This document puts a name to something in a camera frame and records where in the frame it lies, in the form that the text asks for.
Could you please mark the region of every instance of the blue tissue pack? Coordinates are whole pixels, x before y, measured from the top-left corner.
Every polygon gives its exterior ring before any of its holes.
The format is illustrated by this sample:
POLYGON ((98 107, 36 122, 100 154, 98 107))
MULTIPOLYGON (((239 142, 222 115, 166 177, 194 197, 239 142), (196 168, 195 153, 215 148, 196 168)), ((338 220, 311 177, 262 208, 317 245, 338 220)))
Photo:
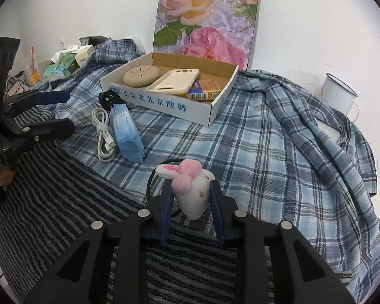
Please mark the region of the blue tissue pack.
POLYGON ((125 159, 143 163, 145 148, 126 104, 114 104, 110 110, 111 129, 125 159))

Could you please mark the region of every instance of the round beige object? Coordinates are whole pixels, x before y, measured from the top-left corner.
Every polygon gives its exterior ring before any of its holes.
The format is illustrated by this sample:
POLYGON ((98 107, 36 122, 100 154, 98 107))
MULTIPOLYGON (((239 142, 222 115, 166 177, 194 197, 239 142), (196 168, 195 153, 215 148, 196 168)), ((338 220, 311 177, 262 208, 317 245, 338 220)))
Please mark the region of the round beige object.
POLYGON ((160 71, 157 66, 138 66, 125 73, 124 83, 130 87, 144 87, 158 78, 160 78, 160 71))

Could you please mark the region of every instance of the white mug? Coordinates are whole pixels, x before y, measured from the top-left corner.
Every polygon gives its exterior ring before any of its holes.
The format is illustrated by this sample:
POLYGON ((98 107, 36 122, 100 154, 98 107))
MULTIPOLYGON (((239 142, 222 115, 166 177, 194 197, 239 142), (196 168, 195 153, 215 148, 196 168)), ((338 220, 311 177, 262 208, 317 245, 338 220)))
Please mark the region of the white mug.
POLYGON ((321 93, 319 94, 321 102, 342 112, 346 116, 349 113, 351 106, 355 104, 357 106, 357 115, 354 121, 356 121, 360 113, 359 106, 354 102, 356 97, 358 97, 358 95, 346 83, 332 74, 326 73, 326 79, 321 93))

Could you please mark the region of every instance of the white small box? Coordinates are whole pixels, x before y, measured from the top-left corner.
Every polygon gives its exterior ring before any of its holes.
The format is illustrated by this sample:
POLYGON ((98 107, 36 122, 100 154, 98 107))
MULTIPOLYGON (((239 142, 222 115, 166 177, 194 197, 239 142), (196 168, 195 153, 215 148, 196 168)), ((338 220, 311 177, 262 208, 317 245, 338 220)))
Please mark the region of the white small box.
POLYGON ((94 52, 94 47, 92 45, 89 46, 82 46, 80 47, 77 52, 76 56, 74 57, 79 67, 82 67, 83 64, 88 60, 90 54, 94 52))
POLYGON ((151 52, 101 78, 100 85, 103 91, 115 90, 126 102, 209 127, 228 97, 237 73, 238 66, 232 64, 193 56, 151 52), (197 79, 216 79, 224 88, 213 102, 195 102, 178 96, 146 91, 146 87, 134 88, 124 84, 123 77, 126 72, 145 65, 158 66, 161 75, 177 68, 197 68, 200 71, 197 79))

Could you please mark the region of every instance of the barcode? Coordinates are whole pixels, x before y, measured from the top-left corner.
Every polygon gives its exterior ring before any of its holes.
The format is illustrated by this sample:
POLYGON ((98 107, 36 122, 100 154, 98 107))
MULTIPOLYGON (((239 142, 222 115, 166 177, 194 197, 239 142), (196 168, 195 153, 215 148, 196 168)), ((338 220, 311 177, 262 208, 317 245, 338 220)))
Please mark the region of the barcode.
POLYGON ((206 92, 203 92, 203 93, 189 93, 189 94, 187 94, 187 98, 190 99, 190 100, 195 100, 195 101, 207 100, 208 93, 206 93, 206 92))

